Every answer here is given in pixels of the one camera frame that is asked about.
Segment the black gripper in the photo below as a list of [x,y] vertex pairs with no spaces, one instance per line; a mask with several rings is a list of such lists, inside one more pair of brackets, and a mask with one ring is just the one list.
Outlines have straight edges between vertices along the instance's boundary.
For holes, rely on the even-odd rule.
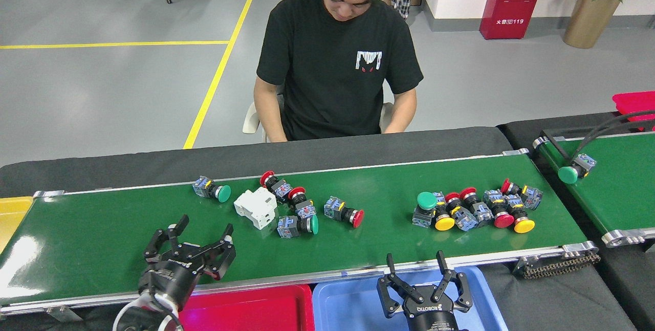
[[[236,258],[236,247],[232,242],[233,226],[227,224],[220,240],[200,249],[200,257],[174,259],[182,251],[178,237],[189,223],[183,214],[177,224],[167,229],[157,229],[143,252],[148,264],[138,282],[138,307],[150,312],[161,312],[163,307],[180,312],[189,300],[190,294],[202,273],[214,280],[222,280]],[[174,258],[162,259],[159,254],[165,242],[170,243]]]
[[[420,294],[417,289],[395,274],[393,256],[391,253],[386,255],[386,263],[390,273],[378,279],[377,291],[383,306],[384,316],[387,319],[393,317],[393,314],[400,307],[400,304],[390,297],[388,288],[391,287],[403,300],[406,300],[407,297],[413,300],[403,304],[403,312],[407,317],[409,330],[460,330],[453,311],[467,313],[473,306],[468,278],[465,273],[448,268],[442,250],[436,252],[436,259],[442,274],[442,280],[432,293],[433,302],[419,304]],[[455,301],[442,300],[445,289],[451,282],[456,285],[458,298]]]

